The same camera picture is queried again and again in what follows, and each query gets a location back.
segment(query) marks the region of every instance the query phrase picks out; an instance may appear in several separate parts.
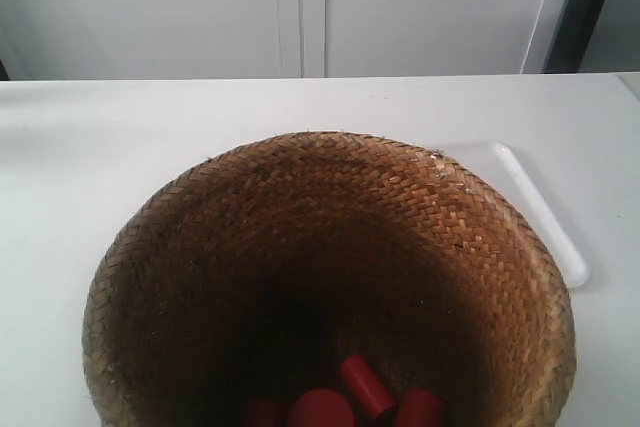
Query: red cylinder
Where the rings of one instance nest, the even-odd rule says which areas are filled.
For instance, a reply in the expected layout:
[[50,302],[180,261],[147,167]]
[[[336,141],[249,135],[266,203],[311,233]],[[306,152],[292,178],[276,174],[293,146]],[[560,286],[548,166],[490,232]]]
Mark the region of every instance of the red cylinder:
[[310,390],[300,397],[287,418],[287,427],[355,427],[347,399],[329,389]]
[[369,420],[391,412],[397,402],[360,355],[352,355],[340,365],[340,375]]
[[444,401],[437,395],[409,389],[402,397],[393,427],[442,427],[444,412]]
[[283,427],[284,406],[272,400],[254,400],[247,405],[243,427]]

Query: table surface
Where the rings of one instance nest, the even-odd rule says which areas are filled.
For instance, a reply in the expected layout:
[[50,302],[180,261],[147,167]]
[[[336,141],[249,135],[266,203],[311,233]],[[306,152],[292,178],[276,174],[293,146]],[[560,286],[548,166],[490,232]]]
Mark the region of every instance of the table surface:
[[99,425],[80,332],[114,234],[186,168],[307,129],[511,147],[592,272],[558,425],[638,425],[640,102],[612,74],[2,83],[0,425]]

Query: wicker basket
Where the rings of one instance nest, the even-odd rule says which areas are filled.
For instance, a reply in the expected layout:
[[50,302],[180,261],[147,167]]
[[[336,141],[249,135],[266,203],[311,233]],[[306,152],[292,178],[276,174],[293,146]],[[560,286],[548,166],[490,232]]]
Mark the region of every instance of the wicker basket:
[[576,361],[567,290],[491,187],[437,151],[345,133],[239,147],[129,221],[85,311],[103,425],[230,426],[365,355],[452,426],[550,426]]

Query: white plastic tray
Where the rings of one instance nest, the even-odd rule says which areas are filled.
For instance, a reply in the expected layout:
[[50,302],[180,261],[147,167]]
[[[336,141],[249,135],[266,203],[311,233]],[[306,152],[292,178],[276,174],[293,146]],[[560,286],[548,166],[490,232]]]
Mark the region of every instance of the white plastic tray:
[[438,146],[500,192],[549,249],[568,288],[584,284],[589,269],[513,151],[497,142]]

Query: white cabinet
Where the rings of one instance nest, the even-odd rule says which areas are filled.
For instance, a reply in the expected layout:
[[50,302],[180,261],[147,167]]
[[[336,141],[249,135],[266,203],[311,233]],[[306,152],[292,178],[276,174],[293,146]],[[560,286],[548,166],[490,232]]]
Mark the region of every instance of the white cabinet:
[[0,0],[0,58],[32,79],[519,73],[562,1]]

